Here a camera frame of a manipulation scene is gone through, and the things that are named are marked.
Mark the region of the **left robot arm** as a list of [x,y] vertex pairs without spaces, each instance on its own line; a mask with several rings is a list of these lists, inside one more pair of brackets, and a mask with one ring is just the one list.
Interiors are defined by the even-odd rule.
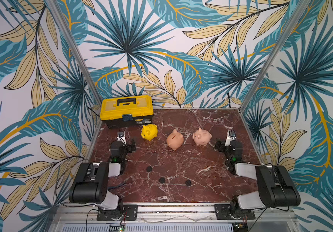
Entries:
[[128,145],[122,140],[110,144],[108,162],[83,162],[80,164],[69,193],[74,204],[95,206],[100,211],[123,211],[121,197],[109,191],[108,181],[124,173],[127,154],[136,150],[134,140]]

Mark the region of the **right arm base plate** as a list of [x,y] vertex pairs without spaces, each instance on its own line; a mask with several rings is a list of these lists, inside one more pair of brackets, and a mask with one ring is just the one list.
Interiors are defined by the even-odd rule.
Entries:
[[231,204],[215,204],[214,211],[217,220],[255,219],[255,214],[252,210],[241,209],[238,206],[232,206]]

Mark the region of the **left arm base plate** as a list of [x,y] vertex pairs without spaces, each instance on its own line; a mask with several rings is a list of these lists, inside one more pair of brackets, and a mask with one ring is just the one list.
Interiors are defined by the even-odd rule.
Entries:
[[138,214],[138,205],[119,205],[114,210],[99,209],[97,221],[136,221]]

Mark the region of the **orange piggy bank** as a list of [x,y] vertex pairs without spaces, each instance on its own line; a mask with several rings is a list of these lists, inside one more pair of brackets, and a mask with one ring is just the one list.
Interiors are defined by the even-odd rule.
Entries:
[[166,142],[167,146],[172,150],[177,150],[184,143],[184,137],[180,132],[174,129],[173,132],[167,137]]

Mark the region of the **yellow piggy bank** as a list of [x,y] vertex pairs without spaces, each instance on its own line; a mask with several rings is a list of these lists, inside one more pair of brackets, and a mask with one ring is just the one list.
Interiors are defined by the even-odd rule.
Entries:
[[158,134],[158,128],[155,124],[143,125],[141,130],[141,137],[145,140],[151,141],[156,138]]

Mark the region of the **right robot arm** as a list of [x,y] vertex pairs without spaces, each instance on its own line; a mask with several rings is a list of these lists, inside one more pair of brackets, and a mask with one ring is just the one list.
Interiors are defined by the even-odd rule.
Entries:
[[242,160],[242,143],[217,141],[214,148],[225,155],[227,170],[257,182],[257,191],[235,195],[230,204],[215,205],[217,218],[254,219],[254,211],[299,206],[301,197],[287,169],[281,165],[250,164]]

